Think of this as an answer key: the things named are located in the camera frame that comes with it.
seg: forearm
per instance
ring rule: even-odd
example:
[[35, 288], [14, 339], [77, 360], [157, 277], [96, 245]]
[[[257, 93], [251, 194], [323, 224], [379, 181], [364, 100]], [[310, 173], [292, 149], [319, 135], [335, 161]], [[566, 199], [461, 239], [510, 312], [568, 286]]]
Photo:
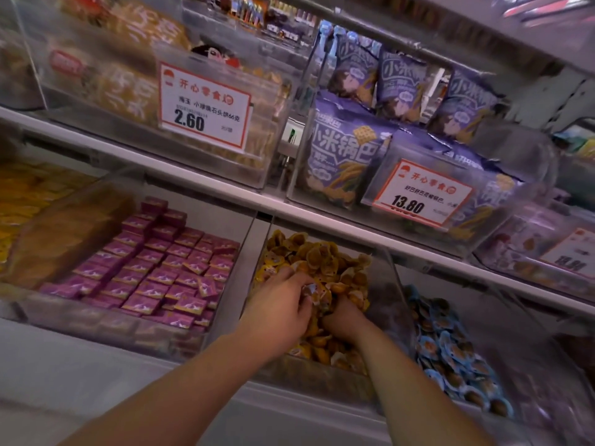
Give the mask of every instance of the forearm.
[[221, 337], [60, 446], [194, 445], [264, 361], [248, 338]]
[[372, 323], [362, 330], [356, 346], [368, 367], [394, 444], [493, 444], [490, 437]]

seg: price tag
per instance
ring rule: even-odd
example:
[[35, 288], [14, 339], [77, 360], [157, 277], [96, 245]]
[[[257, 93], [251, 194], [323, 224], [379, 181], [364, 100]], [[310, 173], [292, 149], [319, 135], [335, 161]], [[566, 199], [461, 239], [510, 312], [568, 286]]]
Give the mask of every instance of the price tag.
[[243, 151], [252, 115], [251, 95], [160, 62], [162, 129]]
[[593, 279], [595, 278], [595, 233], [577, 228], [543, 254], [540, 260]]
[[372, 205], [421, 224], [441, 227], [472, 192], [469, 185], [402, 159]]

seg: cracker illustration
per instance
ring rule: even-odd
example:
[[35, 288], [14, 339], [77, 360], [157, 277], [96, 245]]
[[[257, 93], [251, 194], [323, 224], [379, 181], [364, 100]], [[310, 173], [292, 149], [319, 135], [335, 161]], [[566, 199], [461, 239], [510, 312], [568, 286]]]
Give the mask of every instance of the cracker illustration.
[[363, 146], [364, 144], [367, 144], [368, 142], [378, 138], [374, 130], [367, 125], [354, 129], [353, 135], [355, 136], [355, 139], [358, 140], [358, 144], [360, 146]]

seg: hand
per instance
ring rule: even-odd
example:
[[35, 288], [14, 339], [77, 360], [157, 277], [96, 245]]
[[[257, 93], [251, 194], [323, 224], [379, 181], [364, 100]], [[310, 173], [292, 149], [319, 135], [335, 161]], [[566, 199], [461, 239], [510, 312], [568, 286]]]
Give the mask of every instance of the hand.
[[344, 295], [338, 297], [337, 306], [332, 315], [322, 319], [324, 330], [359, 348], [363, 333], [375, 327], [355, 304]]
[[304, 273], [285, 267], [267, 280], [248, 301], [236, 334], [249, 341], [265, 361], [280, 357], [308, 328], [312, 299], [300, 303], [302, 286], [314, 283]]

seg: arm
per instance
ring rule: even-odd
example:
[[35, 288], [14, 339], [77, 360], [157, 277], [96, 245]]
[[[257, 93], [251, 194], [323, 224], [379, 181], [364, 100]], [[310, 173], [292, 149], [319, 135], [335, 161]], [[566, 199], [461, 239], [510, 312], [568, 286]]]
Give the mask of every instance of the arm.
[[311, 282], [283, 268], [250, 300], [234, 333], [87, 423], [60, 446], [195, 445], [234, 393], [299, 341], [312, 312], [310, 298], [300, 304], [300, 292]]
[[361, 353], [399, 446], [490, 446], [491, 438], [345, 297], [323, 327]]

